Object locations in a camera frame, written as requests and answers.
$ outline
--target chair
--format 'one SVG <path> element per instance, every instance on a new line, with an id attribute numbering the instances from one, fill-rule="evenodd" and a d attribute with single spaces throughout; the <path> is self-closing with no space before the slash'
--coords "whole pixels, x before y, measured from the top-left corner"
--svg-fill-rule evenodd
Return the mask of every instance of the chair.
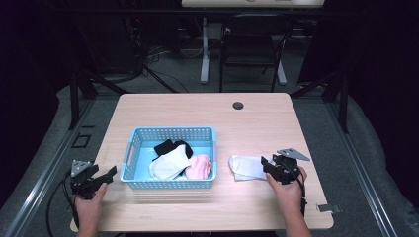
<path id="1" fill-rule="evenodd" d="M 238 14 L 221 27 L 219 61 L 219 92 L 222 92 L 223 67 L 274 68 L 271 92 L 278 79 L 278 67 L 287 37 L 290 20 L 282 15 Z"/>

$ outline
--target blue plastic basket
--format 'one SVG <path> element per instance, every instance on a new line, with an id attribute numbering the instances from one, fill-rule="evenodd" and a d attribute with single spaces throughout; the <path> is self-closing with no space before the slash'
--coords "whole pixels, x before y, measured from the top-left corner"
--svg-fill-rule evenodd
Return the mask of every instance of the blue plastic basket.
<path id="1" fill-rule="evenodd" d="M 157 158 L 154 147 L 167 139 L 186 141 L 194 155 L 207 154 L 212 164 L 209 177 L 206 180 L 152 180 L 148 167 Z M 216 176 L 215 144 L 215 131 L 211 126 L 137 127 L 126 148 L 120 179 L 132 189 L 208 189 Z"/>

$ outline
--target gray floor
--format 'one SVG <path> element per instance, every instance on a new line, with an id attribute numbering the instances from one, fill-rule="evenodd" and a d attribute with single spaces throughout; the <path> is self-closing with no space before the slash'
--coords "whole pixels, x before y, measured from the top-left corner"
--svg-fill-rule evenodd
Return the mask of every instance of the gray floor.
<path id="1" fill-rule="evenodd" d="M 296 80 L 307 47 L 306 41 L 289 40 L 283 56 L 289 83 L 287 86 L 277 86 L 276 93 L 292 93 L 297 90 Z M 187 90 L 189 93 L 216 93 L 218 91 L 216 47 L 211 49 L 209 83 L 206 85 L 200 83 L 199 56 L 161 53 L 158 59 L 150 63 L 149 67 L 177 78 L 176 80 L 160 74 L 166 83 L 179 92 L 186 93 Z M 230 76 L 233 80 L 234 77 L 240 77 L 234 74 L 234 71 L 231 71 Z M 141 76 L 118 85 L 134 93 L 170 93 L 151 76 Z M 53 188 L 69 169 L 73 159 L 86 161 L 95 159 L 118 101 L 118 95 L 108 88 L 99 84 L 95 86 L 100 95 L 95 101 L 85 101 L 81 97 L 82 120 L 73 131 L 67 130 L 70 125 L 69 88 L 64 88 L 57 94 L 60 107 L 55 120 L 21 183 L 0 210 L 1 236 L 15 233 L 23 236 L 47 236 L 45 210 Z M 379 140 L 360 108 L 350 100 L 348 114 L 350 133 L 344 134 L 336 125 L 335 105 L 323 104 L 318 97 L 320 93 L 321 89 L 316 89 L 307 97 L 293 100 L 293 104 L 327 201 L 339 205 L 342 212 L 333 215 L 335 224 L 331 229 L 313 230 L 313 235 L 419 236 L 419 232 L 414 229 L 417 225 L 415 226 L 412 220 L 415 216 L 407 215 L 409 203 L 385 171 L 385 157 Z M 91 139 L 86 148 L 71 148 L 79 132 L 91 135 Z M 50 178 L 50 183 L 41 182 L 46 178 Z M 373 185 L 373 193 L 368 189 L 370 182 Z M 45 192 L 32 196 L 33 190 L 45 190 Z M 62 191 L 58 190 L 50 210 L 50 224 L 55 236 L 74 235 L 69 229 L 71 214 L 66 209 L 67 204 Z M 101 233 L 101 236 L 116 234 Z M 278 231 L 278 235 L 285 236 L 285 232 Z"/>

